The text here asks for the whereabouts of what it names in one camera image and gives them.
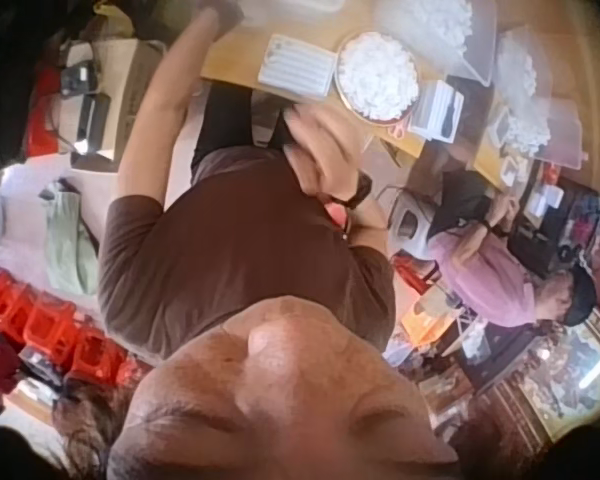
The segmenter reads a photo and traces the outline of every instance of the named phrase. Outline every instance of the floor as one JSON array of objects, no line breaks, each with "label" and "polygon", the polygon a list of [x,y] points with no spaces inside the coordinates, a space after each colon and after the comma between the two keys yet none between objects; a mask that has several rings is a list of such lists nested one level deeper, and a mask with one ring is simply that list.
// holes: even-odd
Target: floor
[{"label": "floor", "polygon": [[[189,163],[200,131],[205,102],[206,93],[192,99],[189,117],[174,149],[167,206],[189,187]],[[372,142],[365,152],[363,169],[374,178],[376,196],[381,194],[385,186],[405,185],[409,177],[409,170],[396,166],[376,142]],[[5,172],[0,187],[6,214],[5,235],[0,244],[0,265],[38,289],[75,302],[80,310],[100,321],[95,297],[54,292],[47,279],[44,261],[46,212],[38,194],[49,182],[59,177],[67,178],[82,192],[83,219],[94,235],[102,240],[107,209],[115,192],[115,175],[74,171],[70,168],[68,155],[39,157],[24,165],[10,167]],[[399,281],[396,287],[400,313],[415,302],[415,292],[405,289]]]}]

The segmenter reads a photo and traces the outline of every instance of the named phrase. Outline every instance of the black watch strap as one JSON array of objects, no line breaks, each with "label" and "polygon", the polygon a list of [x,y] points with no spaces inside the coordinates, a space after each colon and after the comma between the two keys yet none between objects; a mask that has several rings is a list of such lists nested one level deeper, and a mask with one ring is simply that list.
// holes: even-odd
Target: black watch strap
[{"label": "black watch strap", "polygon": [[224,37],[244,20],[244,14],[236,0],[198,0],[197,7],[198,11],[213,8],[218,12],[220,32],[218,32],[216,40]]},{"label": "black watch strap", "polygon": [[489,233],[491,233],[493,231],[493,227],[491,226],[491,224],[489,222],[487,222],[484,218],[481,220],[478,220],[478,223],[480,225],[484,225],[484,227],[489,231]]},{"label": "black watch strap", "polygon": [[360,172],[358,177],[358,189],[356,194],[348,201],[343,201],[339,199],[334,199],[335,203],[340,205],[344,205],[349,210],[355,210],[360,206],[362,202],[364,202],[369,195],[371,195],[371,189],[373,187],[373,180],[366,173]]}]

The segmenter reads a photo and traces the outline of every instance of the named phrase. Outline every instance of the brown t-shirt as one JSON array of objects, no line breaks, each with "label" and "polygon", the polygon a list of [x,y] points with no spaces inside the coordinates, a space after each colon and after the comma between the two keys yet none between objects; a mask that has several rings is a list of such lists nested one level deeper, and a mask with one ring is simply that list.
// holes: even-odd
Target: brown t-shirt
[{"label": "brown t-shirt", "polygon": [[158,360],[254,303],[292,295],[384,350],[395,322],[386,258],[350,247],[284,158],[241,149],[221,160],[236,153],[166,212],[144,196],[113,202],[100,257],[108,332]]}]

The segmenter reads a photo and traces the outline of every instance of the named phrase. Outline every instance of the black cap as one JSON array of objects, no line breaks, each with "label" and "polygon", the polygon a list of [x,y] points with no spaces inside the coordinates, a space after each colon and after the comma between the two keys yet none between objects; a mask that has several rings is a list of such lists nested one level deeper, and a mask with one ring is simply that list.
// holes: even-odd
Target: black cap
[{"label": "black cap", "polygon": [[571,275],[573,275],[573,300],[563,322],[567,327],[575,327],[583,323],[598,304],[596,285],[591,275],[580,265],[571,269]]}]

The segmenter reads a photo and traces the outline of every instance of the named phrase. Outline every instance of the metal bowl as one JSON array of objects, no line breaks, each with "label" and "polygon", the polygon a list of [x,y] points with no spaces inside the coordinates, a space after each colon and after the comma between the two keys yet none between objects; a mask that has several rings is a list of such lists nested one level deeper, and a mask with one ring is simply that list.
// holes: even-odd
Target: metal bowl
[{"label": "metal bowl", "polygon": [[[334,75],[335,82],[336,82],[336,90],[338,90],[338,95],[340,95],[340,100],[342,100],[342,103],[344,103],[345,107],[347,107],[348,110],[350,110],[351,112],[353,112],[353,114],[356,117],[358,117],[360,120],[362,120],[363,122],[369,123],[369,124],[374,125],[376,127],[392,127],[394,125],[397,125],[397,124],[403,122],[404,119],[407,118],[411,114],[411,111],[413,110],[414,106],[418,102],[418,97],[420,95],[419,88],[418,88],[418,97],[416,97],[413,100],[413,102],[411,102],[411,105],[409,105],[406,108],[406,110],[403,112],[403,114],[400,116],[400,118],[396,118],[396,119],[393,119],[393,120],[372,120],[370,118],[365,117],[360,112],[358,112],[355,108],[353,108],[353,105],[351,105],[351,102],[349,101],[349,99],[345,95],[344,91],[342,90],[342,85],[340,85],[340,59],[342,57],[342,52],[345,49],[345,47],[349,44],[349,42],[351,42],[352,40],[355,40],[360,35],[363,35],[365,33],[380,33],[380,32],[364,31],[364,32],[354,33],[352,35],[349,35],[340,44],[340,47],[338,48],[338,61],[336,63],[336,73]],[[392,37],[391,35],[387,35],[385,33],[382,33],[381,35],[383,37],[387,37],[387,38],[390,38],[392,40],[396,40],[397,42],[400,42],[399,40],[397,40],[396,38]],[[418,72],[418,66],[416,65],[415,62],[413,64],[414,64],[414,67],[415,67],[415,70],[416,70],[416,79],[417,79],[416,82],[418,83],[418,87],[420,87],[420,74]]]}]

